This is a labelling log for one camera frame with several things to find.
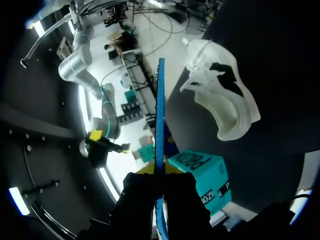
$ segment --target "table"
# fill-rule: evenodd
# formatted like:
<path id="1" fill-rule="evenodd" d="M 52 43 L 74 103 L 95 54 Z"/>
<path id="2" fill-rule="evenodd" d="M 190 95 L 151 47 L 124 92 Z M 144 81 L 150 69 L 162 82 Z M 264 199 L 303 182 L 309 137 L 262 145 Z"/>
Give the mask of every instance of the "table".
<path id="1" fill-rule="evenodd" d="M 304 29 L 315 23 L 297 18 L 303 9 L 294 6 L 292 1 L 226 0 L 203 35 L 236 57 L 259 107 L 261 120 L 245 136 L 217 139 L 210 112 L 194 102 L 192 91 L 180 92 L 186 69 L 166 103 L 166 124 L 179 150 L 223 156 L 233 202 L 255 212 L 294 196 L 304 153 L 320 149 L 316 41 Z"/>

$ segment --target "teal container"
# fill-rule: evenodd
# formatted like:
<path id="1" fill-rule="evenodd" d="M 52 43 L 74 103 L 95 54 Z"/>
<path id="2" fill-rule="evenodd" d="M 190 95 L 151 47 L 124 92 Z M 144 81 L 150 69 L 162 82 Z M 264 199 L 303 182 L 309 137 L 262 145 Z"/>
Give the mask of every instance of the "teal container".
<path id="1" fill-rule="evenodd" d="M 138 153 L 140 154 L 140 157 L 144 163 L 155 160 L 156 152 L 153 144 L 148 144 L 139 148 Z"/>
<path id="2" fill-rule="evenodd" d="M 129 91 L 124 92 L 125 98 L 128 101 L 128 103 L 132 103 L 137 101 L 135 90 L 131 89 Z"/>
<path id="3" fill-rule="evenodd" d="M 186 150 L 168 159 L 183 172 L 190 172 L 196 180 L 196 190 L 212 216 L 232 199 L 229 178 L 222 156 Z"/>

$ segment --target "ceiling light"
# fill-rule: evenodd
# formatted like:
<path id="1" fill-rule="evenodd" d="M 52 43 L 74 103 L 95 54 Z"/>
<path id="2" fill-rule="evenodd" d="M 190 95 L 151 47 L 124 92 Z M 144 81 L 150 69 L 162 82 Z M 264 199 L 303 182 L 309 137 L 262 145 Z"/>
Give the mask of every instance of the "ceiling light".
<path id="1" fill-rule="evenodd" d="M 83 119 L 85 132 L 88 133 L 91 130 L 90 121 L 89 121 L 89 117 L 88 117 L 85 89 L 81 85 L 79 85 L 79 103 L 80 103 L 80 109 L 82 112 L 82 119 Z"/>
<path id="2" fill-rule="evenodd" d="M 28 215 L 30 214 L 30 211 L 27 207 L 27 205 L 25 204 L 25 201 L 23 200 L 19 189 L 17 187 L 12 187 L 9 188 L 9 192 L 16 204 L 16 206 L 18 207 L 19 211 L 21 212 L 22 215 Z"/>
<path id="3" fill-rule="evenodd" d="M 162 2 L 158 2 L 156 0 L 147 0 L 147 2 L 161 9 L 164 7 L 164 4 Z"/>
<path id="4" fill-rule="evenodd" d="M 117 190 L 115 189 L 114 185 L 112 184 L 109 176 L 107 175 L 107 172 L 105 170 L 104 167 L 99 168 L 99 171 L 101 173 L 101 176 L 103 178 L 103 180 L 105 181 L 106 186 L 109 188 L 111 194 L 113 195 L 115 201 L 119 200 L 119 194 L 117 192 Z"/>
<path id="5" fill-rule="evenodd" d="M 68 25 L 69 25 L 69 28 L 71 30 L 72 35 L 74 35 L 76 30 L 75 30 L 71 20 L 68 21 Z"/>
<path id="6" fill-rule="evenodd" d="M 33 26 L 36 33 L 39 35 L 39 38 L 41 38 L 45 34 L 45 30 L 44 27 L 41 25 L 41 22 L 37 21 Z"/>

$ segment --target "light strip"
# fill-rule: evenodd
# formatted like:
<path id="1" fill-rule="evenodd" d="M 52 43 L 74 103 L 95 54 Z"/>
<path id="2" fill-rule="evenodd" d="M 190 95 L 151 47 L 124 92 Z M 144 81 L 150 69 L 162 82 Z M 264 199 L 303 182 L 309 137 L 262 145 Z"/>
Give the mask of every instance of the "light strip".
<path id="1" fill-rule="evenodd" d="M 71 30 L 71 33 L 74 35 L 76 30 L 75 30 L 74 26 L 72 25 L 72 21 L 71 20 L 68 21 L 68 25 L 69 25 L 69 28 Z"/>
<path id="2" fill-rule="evenodd" d="M 101 175 L 103 177 L 103 180 L 105 181 L 106 186 L 109 188 L 111 194 L 113 195 L 115 201 L 118 201 L 119 200 L 119 194 L 116 191 L 114 185 L 112 184 L 109 176 L 107 175 L 107 172 L 106 172 L 105 168 L 104 167 L 99 168 L 99 171 L 100 171 L 100 173 L 101 173 Z"/>
<path id="3" fill-rule="evenodd" d="M 45 34 L 44 27 L 41 25 L 40 21 L 37 21 L 34 24 L 34 29 L 35 29 L 36 33 L 39 35 L 39 38 L 41 38 Z"/>
<path id="4" fill-rule="evenodd" d="M 16 206 L 18 207 L 19 211 L 21 212 L 22 215 L 28 215 L 30 214 L 30 211 L 27 207 L 27 205 L 25 204 L 25 201 L 23 200 L 19 189 L 17 187 L 12 187 L 9 188 L 9 192 L 16 204 Z"/>
<path id="5" fill-rule="evenodd" d="M 152 5 L 154 5 L 154 6 L 158 7 L 158 8 L 162 9 L 164 7 L 163 3 L 158 2 L 156 0 L 147 0 L 147 1 L 148 1 L 149 4 L 152 4 Z"/>
<path id="6" fill-rule="evenodd" d="M 296 195 L 299 196 L 301 194 L 311 194 L 312 190 L 300 190 Z M 302 198 L 297 198 L 293 201 L 290 210 L 295 213 L 294 217 L 292 218 L 290 224 L 293 224 L 295 220 L 298 218 L 299 214 L 301 211 L 304 209 L 306 203 L 308 201 L 308 198 L 302 197 Z"/>
<path id="7" fill-rule="evenodd" d="M 82 112 L 82 119 L 83 119 L 83 123 L 84 123 L 84 128 L 85 128 L 85 131 L 88 133 L 91 129 L 90 128 L 90 121 L 89 121 L 88 111 L 87 111 L 85 89 L 81 85 L 79 85 L 79 103 L 80 103 L 80 109 Z"/>

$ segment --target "black wall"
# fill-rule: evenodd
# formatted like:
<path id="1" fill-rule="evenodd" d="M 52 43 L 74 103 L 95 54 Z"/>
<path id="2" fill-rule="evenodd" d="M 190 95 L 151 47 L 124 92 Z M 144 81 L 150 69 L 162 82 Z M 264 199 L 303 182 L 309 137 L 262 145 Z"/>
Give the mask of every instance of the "black wall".
<path id="1" fill-rule="evenodd" d="M 43 22 L 44 29 L 55 21 L 53 17 Z M 35 184 L 45 185 L 51 180 L 60 180 L 60 183 L 42 194 L 30 196 L 28 201 L 41 201 L 58 222 L 78 233 L 89 227 L 90 218 L 106 221 L 114 202 L 100 174 L 79 153 L 84 128 L 78 86 L 63 81 L 58 73 L 61 60 L 56 51 L 62 35 L 70 36 L 68 32 L 63 33 L 66 30 L 65 27 L 56 30 L 40 44 L 28 69 L 20 65 L 20 59 L 38 37 L 34 29 L 23 33 L 10 55 L 0 86 L 0 100 L 5 106 L 0 117 L 0 161 L 7 188 L 31 189 L 24 155 L 24 148 L 30 145 L 32 151 L 27 154 L 27 161 Z M 23 127 L 10 119 L 11 111 L 7 109 L 19 113 Z M 58 131 L 57 135 L 47 134 L 37 129 L 37 121 L 47 124 L 47 130 L 59 126 L 72 134 L 69 137 L 58 136 Z"/>

